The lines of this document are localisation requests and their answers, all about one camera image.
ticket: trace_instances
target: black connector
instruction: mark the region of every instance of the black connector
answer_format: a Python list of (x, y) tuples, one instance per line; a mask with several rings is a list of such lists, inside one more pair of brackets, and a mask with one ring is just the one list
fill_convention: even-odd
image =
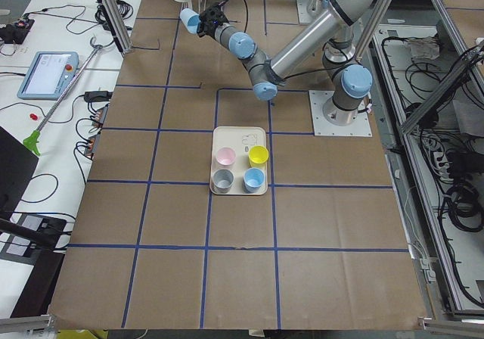
[(113, 95), (108, 91), (90, 91), (84, 92), (84, 101), (86, 102), (108, 102)]

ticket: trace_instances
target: gray cup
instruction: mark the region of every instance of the gray cup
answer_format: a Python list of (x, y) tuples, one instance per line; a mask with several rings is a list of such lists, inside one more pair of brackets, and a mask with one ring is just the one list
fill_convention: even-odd
[(212, 177), (212, 187), (215, 193), (228, 193), (234, 183), (234, 174), (227, 169), (215, 171)]

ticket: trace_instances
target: robotic arm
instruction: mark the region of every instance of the robotic arm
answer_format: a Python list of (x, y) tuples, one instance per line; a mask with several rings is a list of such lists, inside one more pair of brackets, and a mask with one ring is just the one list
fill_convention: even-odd
[(272, 59), (253, 39), (232, 26), (223, 14), (225, 2), (212, 5), (200, 14), (198, 36), (211, 36), (244, 65), (256, 97), (273, 99), (294, 67), (327, 44), (323, 65), (334, 82), (335, 93), (327, 106), (327, 118), (339, 126), (352, 122), (360, 101), (372, 84), (370, 72), (352, 60), (352, 25), (373, 0), (312, 0), (315, 19)]

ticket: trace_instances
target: beige tray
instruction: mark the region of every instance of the beige tray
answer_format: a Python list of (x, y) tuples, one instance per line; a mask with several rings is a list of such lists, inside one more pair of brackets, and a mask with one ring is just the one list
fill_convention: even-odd
[[(250, 168), (249, 150), (252, 146), (265, 146), (265, 131), (260, 127), (231, 127), (220, 126), (213, 131), (212, 143), (212, 166), (210, 168), (210, 190), (218, 195), (262, 195), (267, 191), (267, 163), (261, 169), (265, 174), (264, 185), (254, 192), (248, 193), (244, 188), (244, 172)], [(215, 153), (220, 148), (233, 148), (237, 154), (234, 165), (230, 171), (234, 174), (234, 183), (227, 193), (218, 193), (213, 190), (212, 176), (214, 172), (222, 167), (215, 159)]]

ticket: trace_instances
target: yellow cup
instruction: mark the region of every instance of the yellow cup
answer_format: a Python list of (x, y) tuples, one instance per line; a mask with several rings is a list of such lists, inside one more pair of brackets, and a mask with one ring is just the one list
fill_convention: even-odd
[(249, 162), (251, 167), (263, 168), (269, 159), (269, 151), (264, 146), (254, 146), (249, 150)]

